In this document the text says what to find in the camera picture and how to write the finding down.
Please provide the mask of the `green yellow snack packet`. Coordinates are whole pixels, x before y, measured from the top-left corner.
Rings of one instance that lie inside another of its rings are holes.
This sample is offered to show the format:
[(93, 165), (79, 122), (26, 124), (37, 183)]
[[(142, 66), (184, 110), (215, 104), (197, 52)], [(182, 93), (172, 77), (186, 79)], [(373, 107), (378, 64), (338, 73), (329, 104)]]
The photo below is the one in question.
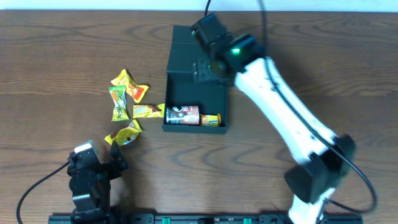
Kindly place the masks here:
[(129, 120), (129, 115), (126, 106), (126, 87), (125, 86), (112, 86), (109, 87), (114, 108), (111, 121), (125, 121)]

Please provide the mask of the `small yellow biscuit packet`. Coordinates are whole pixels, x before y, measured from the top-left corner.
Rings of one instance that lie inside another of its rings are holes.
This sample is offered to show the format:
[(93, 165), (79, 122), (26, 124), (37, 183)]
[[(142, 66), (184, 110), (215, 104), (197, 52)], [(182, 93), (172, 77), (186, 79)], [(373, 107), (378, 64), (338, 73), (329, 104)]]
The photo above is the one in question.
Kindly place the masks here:
[(201, 114), (200, 115), (200, 126), (206, 127), (220, 127), (221, 125), (221, 114)]

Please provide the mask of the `red Pringles can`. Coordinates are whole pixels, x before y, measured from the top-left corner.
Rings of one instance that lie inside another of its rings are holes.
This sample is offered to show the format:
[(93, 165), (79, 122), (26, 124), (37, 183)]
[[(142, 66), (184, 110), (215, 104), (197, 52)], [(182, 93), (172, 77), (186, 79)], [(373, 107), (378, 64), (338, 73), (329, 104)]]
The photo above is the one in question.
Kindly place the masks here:
[(198, 126), (200, 113), (198, 106), (171, 106), (166, 110), (167, 124)]

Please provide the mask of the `yellow peanut butter sandwich packet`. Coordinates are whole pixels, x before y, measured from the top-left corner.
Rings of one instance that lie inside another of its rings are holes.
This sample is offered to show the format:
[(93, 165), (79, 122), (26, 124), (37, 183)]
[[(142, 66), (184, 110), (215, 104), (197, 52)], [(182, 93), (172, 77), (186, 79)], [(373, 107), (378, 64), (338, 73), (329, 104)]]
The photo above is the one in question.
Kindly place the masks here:
[(123, 69), (116, 78), (111, 80), (111, 83), (114, 86), (125, 86), (126, 93), (133, 98), (135, 103), (140, 103), (146, 91), (149, 89), (147, 85), (136, 83), (126, 69)]

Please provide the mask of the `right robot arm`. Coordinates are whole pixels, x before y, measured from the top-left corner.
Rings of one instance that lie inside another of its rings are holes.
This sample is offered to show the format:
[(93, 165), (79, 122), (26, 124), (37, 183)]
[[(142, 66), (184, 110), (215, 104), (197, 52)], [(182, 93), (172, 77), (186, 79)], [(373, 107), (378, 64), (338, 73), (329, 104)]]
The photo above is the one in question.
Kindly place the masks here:
[(293, 192), (292, 223), (322, 223), (324, 208), (348, 174), (356, 146), (322, 124), (286, 84), (267, 50), (251, 35), (237, 39), (228, 31), (193, 30), (210, 58), (214, 77), (234, 83), (271, 122), (297, 165), (285, 173)]

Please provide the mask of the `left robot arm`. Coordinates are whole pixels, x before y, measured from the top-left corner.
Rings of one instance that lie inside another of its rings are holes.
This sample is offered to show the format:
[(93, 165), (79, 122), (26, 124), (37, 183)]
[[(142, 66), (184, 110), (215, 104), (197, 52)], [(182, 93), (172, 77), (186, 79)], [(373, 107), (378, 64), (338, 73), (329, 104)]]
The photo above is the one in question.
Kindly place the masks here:
[(69, 154), (67, 174), (75, 209), (72, 223), (127, 223), (117, 206), (110, 204), (111, 181), (122, 176), (128, 168), (119, 145), (113, 141), (111, 159), (101, 163), (98, 151), (90, 140), (77, 146)]

